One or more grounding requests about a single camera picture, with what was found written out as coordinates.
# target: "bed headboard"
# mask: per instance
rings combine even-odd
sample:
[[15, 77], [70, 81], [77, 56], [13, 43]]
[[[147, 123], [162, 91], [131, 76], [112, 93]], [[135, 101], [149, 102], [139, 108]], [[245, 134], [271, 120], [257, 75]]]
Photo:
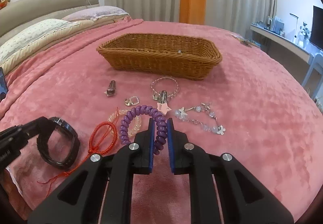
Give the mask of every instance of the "bed headboard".
[[45, 19], [62, 19], [99, 0], [19, 0], [0, 10], [0, 46], [25, 28]]

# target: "pink pillow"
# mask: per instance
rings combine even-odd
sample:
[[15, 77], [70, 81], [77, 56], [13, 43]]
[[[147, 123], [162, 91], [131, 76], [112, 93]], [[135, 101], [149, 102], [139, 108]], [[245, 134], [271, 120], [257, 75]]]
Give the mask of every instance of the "pink pillow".
[[65, 21], [75, 22], [79, 20], [93, 20], [96, 21], [108, 16], [128, 15], [124, 10], [114, 6], [99, 6], [81, 10], [63, 18]]

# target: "monitor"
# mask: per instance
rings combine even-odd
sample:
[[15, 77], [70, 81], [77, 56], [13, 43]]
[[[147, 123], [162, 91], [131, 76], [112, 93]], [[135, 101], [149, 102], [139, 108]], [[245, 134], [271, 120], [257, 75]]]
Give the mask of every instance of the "monitor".
[[314, 6], [312, 33], [309, 41], [323, 51], [323, 9]]

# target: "brown woven basket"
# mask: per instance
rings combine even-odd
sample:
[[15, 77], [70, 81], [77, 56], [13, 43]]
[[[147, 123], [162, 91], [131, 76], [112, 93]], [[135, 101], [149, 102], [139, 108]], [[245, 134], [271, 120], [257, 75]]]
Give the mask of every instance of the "brown woven basket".
[[191, 80], [204, 79], [222, 61], [214, 43], [164, 34], [124, 34], [97, 51], [116, 70], [143, 71]]

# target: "potted plant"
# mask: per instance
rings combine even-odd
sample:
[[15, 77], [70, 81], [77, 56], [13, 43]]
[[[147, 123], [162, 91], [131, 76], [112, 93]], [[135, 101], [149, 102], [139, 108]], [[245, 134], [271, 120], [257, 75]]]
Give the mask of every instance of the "potted plant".
[[303, 22], [303, 26], [300, 26], [300, 32], [298, 34], [298, 45], [303, 47], [304, 49], [308, 45], [309, 34], [311, 33], [311, 31], [306, 26], [307, 23]]

